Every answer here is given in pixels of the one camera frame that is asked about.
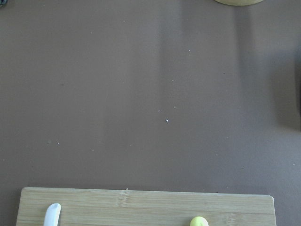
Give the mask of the white ceramic spoon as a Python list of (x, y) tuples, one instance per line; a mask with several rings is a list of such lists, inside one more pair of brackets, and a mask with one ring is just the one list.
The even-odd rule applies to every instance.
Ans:
[(43, 226), (58, 226), (61, 212), (61, 205), (59, 203), (51, 204), (45, 213)]

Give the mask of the wooden cutting board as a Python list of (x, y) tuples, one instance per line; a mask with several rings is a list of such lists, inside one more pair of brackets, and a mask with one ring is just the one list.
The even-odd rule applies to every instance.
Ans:
[(16, 223), (41, 226), (61, 205), (61, 226), (187, 226), (197, 216), (211, 226), (274, 226), (269, 195), (25, 187)]

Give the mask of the yellow plastic knife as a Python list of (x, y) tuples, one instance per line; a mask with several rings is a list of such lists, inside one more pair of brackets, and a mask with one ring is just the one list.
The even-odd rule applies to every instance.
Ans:
[(204, 217), (197, 216), (190, 221), (190, 226), (209, 226), (209, 223)]

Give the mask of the wooden mug tree stand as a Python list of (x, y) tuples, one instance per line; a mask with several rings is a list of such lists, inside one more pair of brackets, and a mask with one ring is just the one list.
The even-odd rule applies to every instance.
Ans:
[(215, 0), (218, 3), (228, 6), (250, 6), (262, 2), (263, 0)]

